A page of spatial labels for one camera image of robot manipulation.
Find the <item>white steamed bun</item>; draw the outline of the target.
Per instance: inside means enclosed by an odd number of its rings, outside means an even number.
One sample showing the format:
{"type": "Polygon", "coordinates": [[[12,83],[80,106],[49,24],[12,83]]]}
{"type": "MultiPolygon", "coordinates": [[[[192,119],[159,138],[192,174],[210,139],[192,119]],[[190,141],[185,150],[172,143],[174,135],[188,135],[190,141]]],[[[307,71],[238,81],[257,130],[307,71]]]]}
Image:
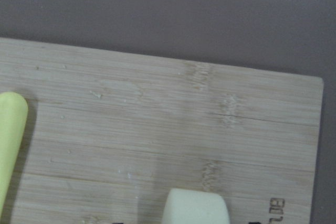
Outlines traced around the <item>white steamed bun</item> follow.
{"type": "Polygon", "coordinates": [[[161,223],[230,223],[224,199],[215,193],[173,188],[161,223]]]}

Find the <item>bamboo cutting board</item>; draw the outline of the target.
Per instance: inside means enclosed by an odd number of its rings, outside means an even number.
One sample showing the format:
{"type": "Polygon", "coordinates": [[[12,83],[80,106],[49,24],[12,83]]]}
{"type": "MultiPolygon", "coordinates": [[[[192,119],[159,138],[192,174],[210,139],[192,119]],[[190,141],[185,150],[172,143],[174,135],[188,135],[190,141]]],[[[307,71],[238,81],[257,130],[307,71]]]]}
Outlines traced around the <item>bamboo cutting board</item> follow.
{"type": "Polygon", "coordinates": [[[231,223],[309,223],[321,78],[1,39],[29,116],[2,223],[159,223],[171,188],[231,223]]]}

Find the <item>yellow plastic knife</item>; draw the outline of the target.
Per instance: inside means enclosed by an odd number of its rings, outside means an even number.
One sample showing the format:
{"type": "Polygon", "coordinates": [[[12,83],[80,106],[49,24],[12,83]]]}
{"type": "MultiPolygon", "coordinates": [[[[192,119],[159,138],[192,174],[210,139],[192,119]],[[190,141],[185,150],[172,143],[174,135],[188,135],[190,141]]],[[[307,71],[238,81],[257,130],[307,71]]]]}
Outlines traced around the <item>yellow plastic knife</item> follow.
{"type": "Polygon", "coordinates": [[[1,93],[1,209],[4,208],[28,115],[26,100],[18,93],[1,93]]]}

